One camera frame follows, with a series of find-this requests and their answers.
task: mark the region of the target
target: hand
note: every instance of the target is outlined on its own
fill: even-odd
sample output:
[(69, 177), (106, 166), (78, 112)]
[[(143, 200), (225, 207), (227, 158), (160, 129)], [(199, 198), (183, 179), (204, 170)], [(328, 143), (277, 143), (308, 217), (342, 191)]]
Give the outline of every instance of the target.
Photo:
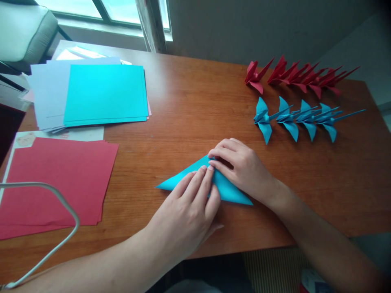
[(190, 256), (222, 224), (213, 223), (220, 193), (212, 185), (213, 167), (187, 174), (166, 198), (145, 230), (171, 265)]
[(239, 189), (265, 205), (268, 205), (282, 188), (287, 188), (269, 173), (252, 149), (237, 139), (222, 140), (209, 151), (208, 157), (221, 157), (229, 162), (233, 169), (217, 160), (211, 160), (209, 164)]

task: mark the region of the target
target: blue folded paper triangle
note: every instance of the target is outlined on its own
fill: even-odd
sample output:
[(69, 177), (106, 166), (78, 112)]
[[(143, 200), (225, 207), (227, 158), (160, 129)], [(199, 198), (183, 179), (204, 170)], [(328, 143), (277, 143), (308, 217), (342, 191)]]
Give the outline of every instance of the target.
[[(185, 177), (187, 174), (193, 171), (197, 171), (201, 166), (209, 166), (209, 161), (211, 159), (208, 156), (203, 157), (201, 160), (195, 162), (190, 167), (184, 169), (179, 174), (171, 177), (170, 179), (164, 181), (163, 183), (156, 186), (156, 188), (165, 189), (165, 190), (173, 190), (175, 186)], [(212, 182), (216, 184), (219, 189), (221, 199), (224, 201), (231, 201), (234, 203), (242, 203), (246, 205), (253, 205), (251, 200), (248, 199), (240, 190), (233, 185), (222, 173), (218, 170), (215, 170), (213, 175)]]

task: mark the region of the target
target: blue origami crane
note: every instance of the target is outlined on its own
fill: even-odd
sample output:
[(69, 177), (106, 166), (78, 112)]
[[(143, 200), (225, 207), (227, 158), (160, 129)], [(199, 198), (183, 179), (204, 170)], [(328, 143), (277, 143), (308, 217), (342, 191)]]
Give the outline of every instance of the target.
[(283, 109), (282, 111), (279, 111), (276, 114), (269, 116), (268, 106), (266, 106), (266, 103), (263, 101), (263, 99), (259, 97), (257, 104), (257, 114), (254, 117), (254, 124), (258, 124), (259, 129), (264, 135), (266, 144), (268, 144), (270, 136), (272, 135), (272, 127), (270, 126), (270, 121), (277, 118), (282, 112), (291, 108), (292, 106), (288, 106), (286, 109)]
[(321, 110), (315, 110), (317, 107), (311, 108), (304, 100), (301, 101), (301, 109), (300, 113), (295, 115), (296, 122), (303, 124), (310, 134), (311, 141), (314, 141), (315, 133), (316, 133), (316, 125), (314, 124), (315, 119), (314, 116), (321, 112)]
[(297, 142), (297, 139), (299, 138), (299, 129), (297, 128), (297, 125), (294, 122), (294, 119), (297, 116), (297, 113), (300, 111), (293, 111), (290, 112), (290, 107), (288, 106), (288, 103), (280, 97), (280, 115), (277, 117), (277, 123), (284, 124), (285, 128), (290, 132), (295, 142)]
[(354, 113), (347, 114), (345, 116), (340, 116), (340, 117), (334, 118), (335, 116), (343, 113), (343, 111), (336, 111), (333, 113), (333, 111), (338, 109), (339, 107), (331, 109), (329, 106), (327, 106), (325, 104), (322, 104), (322, 103), (320, 103), (320, 104), (322, 107), (322, 113), (315, 116), (314, 120), (315, 120), (316, 124), (323, 125), (324, 128), (326, 128), (326, 130), (330, 134), (332, 142), (334, 142), (335, 138), (337, 137), (337, 130), (334, 128), (335, 122), (365, 111), (365, 109), (363, 109), (363, 110), (360, 110), (360, 111), (357, 111)]
[[(193, 171), (197, 171), (203, 165), (209, 166), (210, 160), (213, 159), (209, 159), (208, 156), (203, 157), (190, 167), (184, 169), (179, 174), (159, 184), (158, 186), (156, 186), (156, 188), (173, 190), (175, 186), (177, 186), (179, 181), (181, 181), (182, 178), (185, 177), (187, 174)], [(240, 192), (240, 190), (235, 185), (233, 185), (219, 170), (215, 169), (212, 182), (216, 184), (217, 188), (219, 189), (222, 200), (231, 201), (234, 203), (242, 203), (250, 206), (253, 205), (251, 200), (249, 200), (247, 196)]]

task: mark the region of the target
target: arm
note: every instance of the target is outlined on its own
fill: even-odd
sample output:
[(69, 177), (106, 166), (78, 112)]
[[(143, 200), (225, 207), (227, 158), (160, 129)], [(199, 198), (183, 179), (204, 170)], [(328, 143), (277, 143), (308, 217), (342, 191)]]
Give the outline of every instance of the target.
[(233, 165), (209, 163), (233, 184), (270, 208), (284, 223), (325, 281), (340, 292), (383, 292), (386, 279), (348, 238), (275, 179), (256, 153), (241, 141), (226, 139), (209, 152)]
[(220, 205), (213, 172), (203, 166), (185, 176), (149, 224), (128, 240), (58, 265), (15, 291), (145, 292), (222, 228), (212, 223)]

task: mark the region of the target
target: forearm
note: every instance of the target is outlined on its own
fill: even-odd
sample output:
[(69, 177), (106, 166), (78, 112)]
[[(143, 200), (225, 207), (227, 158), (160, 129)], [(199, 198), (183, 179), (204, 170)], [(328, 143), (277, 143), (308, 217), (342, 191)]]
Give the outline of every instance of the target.
[(380, 292), (385, 278), (347, 237), (281, 185), (266, 204), (287, 227), (297, 245), (328, 284), (340, 292)]
[(144, 230), (99, 253), (71, 260), (16, 292), (145, 292), (173, 264), (145, 239)]

